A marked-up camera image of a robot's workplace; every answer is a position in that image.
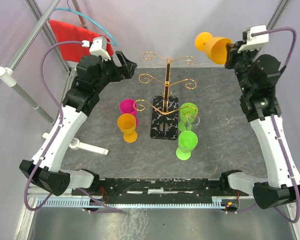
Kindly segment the gold wine glass rack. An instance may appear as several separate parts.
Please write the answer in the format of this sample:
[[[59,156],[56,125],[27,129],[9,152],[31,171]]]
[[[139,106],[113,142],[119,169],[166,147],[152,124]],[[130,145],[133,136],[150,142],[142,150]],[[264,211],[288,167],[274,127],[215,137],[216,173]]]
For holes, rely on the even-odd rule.
[[[163,92],[159,96],[153,98],[153,103],[149,103],[144,99],[137,99],[136,110],[138,112],[144,111],[148,104],[152,108],[151,124],[150,124],[150,137],[156,140],[176,140],[178,138],[178,123],[179,123],[179,112],[181,107],[179,106],[179,99],[172,96],[170,88],[172,86],[184,83],[188,90],[193,90],[197,87],[197,82],[194,79],[186,78],[177,82],[171,82],[171,68],[172,63],[185,60],[187,65],[194,65],[196,59],[193,56],[185,56],[177,59],[172,59],[157,55],[154,52],[146,51],[143,53],[142,58],[146,61],[150,61],[153,57],[157,57],[166,63],[164,81],[152,76],[149,73],[140,74],[138,80],[142,84],[148,84],[151,79],[158,81],[163,85]]]

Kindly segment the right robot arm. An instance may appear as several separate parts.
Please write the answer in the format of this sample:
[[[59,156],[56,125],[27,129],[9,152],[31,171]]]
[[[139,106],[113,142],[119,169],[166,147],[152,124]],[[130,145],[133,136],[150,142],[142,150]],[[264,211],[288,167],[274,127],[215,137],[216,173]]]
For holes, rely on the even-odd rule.
[[[240,190],[253,196],[261,209],[300,200],[300,173],[294,164],[283,129],[276,84],[285,71],[274,56],[258,50],[240,51],[242,41],[226,44],[225,68],[234,70],[242,95],[240,107],[252,127],[266,165],[267,177],[240,170],[222,173],[219,191],[226,196]]]

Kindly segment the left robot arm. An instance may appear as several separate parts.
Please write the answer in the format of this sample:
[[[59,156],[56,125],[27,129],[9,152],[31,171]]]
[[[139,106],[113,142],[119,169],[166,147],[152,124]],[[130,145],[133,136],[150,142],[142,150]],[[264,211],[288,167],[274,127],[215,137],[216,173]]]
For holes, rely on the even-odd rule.
[[[31,160],[22,160],[19,169],[35,186],[55,195],[67,189],[83,188],[89,195],[100,191],[97,174],[89,170],[62,170],[61,164],[75,134],[99,102],[99,94],[112,82],[131,79],[137,63],[122,51],[115,52],[121,65],[112,58],[86,55],[76,66],[76,77],[62,101],[62,116],[51,129],[43,145]]]

